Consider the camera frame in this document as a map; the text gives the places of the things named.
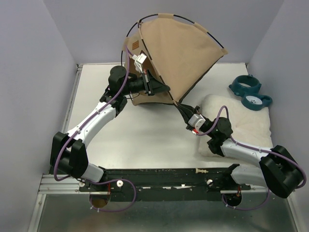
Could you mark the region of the beige black pet tent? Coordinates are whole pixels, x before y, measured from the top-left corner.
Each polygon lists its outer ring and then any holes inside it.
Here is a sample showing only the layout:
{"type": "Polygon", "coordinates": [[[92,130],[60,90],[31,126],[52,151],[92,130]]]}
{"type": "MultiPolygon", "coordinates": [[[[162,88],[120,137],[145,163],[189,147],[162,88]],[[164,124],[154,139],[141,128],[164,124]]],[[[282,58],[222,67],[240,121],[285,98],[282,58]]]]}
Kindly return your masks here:
{"type": "Polygon", "coordinates": [[[144,69],[170,90],[148,96],[141,92],[132,100],[134,106],[145,103],[172,105],[181,103],[212,66],[228,53],[207,29],[176,14],[157,13],[139,19],[137,31],[127,34],[123,50],[144,54],[144,69]]]}

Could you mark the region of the black tent pole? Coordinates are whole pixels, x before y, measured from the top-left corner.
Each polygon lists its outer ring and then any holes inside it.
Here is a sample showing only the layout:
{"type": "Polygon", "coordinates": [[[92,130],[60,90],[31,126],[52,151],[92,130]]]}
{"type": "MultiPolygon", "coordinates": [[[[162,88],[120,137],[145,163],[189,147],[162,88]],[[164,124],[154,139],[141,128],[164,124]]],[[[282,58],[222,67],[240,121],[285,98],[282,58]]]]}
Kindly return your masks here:
{"type": "MultiPolygon", "coordinates": [[[[205,28],[192,20],[188,23],[177,21],[175,14],[152,14],[150,17],[150,21],[141,18],[134,25],[147,23],[147,28],[142,30],[146,34],[145,41],[150,43],[157,71],[168,79],[168,84],[174,77],[172,71],[177,74],[192,72],[191,77],[196,81],[228,53],[205,28]]],[[[121,65],[132,72],[136,70],[132,59],[135,34],[125,37],[121,52],[121,65]]]]}
{"type": "MultiPolygon", "coordinates": [[[[144,54],[147,58],[142,63],[142,70],[150,72],[155,81],[160,84],[165,84],[162,76],[159,75],[157,67],[154,64],[154,56],[150,53],[150,43],[145,41],[146,34],[142,32],[143,29],[147,28],[147,23],[138,22],[138,32],[136,35],[136,40],[132,43],[133,54],[140,55],[144,54]]],[[[156,93],[154,95],[147,95],[146,93],[141,93],[136,100],[133,100],[134,105],[145,104],[145,103],[161,103],[167,105],[173,105],[173,97],[169,90],[164,90],[163,92],[156,93]]]]}

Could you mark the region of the teal double pet bowl stand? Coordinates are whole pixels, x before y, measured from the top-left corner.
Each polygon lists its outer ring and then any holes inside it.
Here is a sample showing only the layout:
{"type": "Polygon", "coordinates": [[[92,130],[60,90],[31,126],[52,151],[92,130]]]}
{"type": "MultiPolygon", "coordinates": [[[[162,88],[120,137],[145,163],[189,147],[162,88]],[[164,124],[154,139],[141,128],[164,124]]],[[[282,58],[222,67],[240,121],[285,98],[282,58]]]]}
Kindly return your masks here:
{"type": "Polygon", "coordinates": [[[269,107],[273,100],[270,96],[259,94],[262,84],[252,75],[240,75],[228,87],[247,109],[260,111],[269,107]]]}

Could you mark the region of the white fluffy cushion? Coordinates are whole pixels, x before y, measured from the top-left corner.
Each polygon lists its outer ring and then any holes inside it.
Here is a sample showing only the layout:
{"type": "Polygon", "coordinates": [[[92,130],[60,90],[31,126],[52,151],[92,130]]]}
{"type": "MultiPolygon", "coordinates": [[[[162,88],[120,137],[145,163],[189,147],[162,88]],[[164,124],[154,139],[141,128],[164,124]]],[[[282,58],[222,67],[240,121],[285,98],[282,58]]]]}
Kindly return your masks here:
{"type": "Polygon", "coordinates": [[[254,146],[273,147],[267,107],[260,111],[253,111],[247,109],[241,104],[241,101],[234,98],[210,94],[202,101],[202,114],[213,121],[224,105],[229,111],[229,120],[233,130],[232,137],[235,140],[254,146]]]}

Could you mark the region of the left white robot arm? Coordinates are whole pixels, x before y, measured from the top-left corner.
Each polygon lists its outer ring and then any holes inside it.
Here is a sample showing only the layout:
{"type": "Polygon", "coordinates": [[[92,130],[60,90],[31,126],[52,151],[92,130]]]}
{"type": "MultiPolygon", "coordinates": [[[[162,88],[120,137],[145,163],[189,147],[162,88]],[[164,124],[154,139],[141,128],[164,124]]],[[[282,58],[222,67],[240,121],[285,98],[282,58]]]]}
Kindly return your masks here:
{"type": "Polygon", "coordinates": [[[89,162],[87,147],[99,131],[116,118],[127,104],[127,95],[144,92],[148,96],[165,93],[169,86],[156,80],[149,70],[137,76],[123,66],[110,70],[108,86],[95,109],[77,126],[66,133],[58,132],[52,141],[50,165],[56,181],[61,171],[66,177],[85,179],[97,191],[104,190],[107,179],[104,170],[89,162]]]}

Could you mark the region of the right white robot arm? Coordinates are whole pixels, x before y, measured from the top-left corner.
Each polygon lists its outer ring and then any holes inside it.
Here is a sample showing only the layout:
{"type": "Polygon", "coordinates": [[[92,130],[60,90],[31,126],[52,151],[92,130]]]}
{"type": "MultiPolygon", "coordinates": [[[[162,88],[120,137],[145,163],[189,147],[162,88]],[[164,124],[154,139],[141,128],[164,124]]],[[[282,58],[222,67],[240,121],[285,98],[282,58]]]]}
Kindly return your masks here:
{"type": "Polygon", "coordinates": [[[210,137],[207,144],[212,153],[251,164],[249,169],[237,165],[230,173],[225,174],[222,177],[225,188],[234,189],[239,184],[253,184],[267,187],[275,195],[287,198],[294,190],[305,186],[307,176],[304,170],[285,147],[253,146],[232,137],[229,116],[221,115],[222,111],[228,111],[225,105],[220,108],[214,120],[204,117],[198,106],[178,102],[174,105],[182,115],[187,130],[196,136],[210,137]]]}

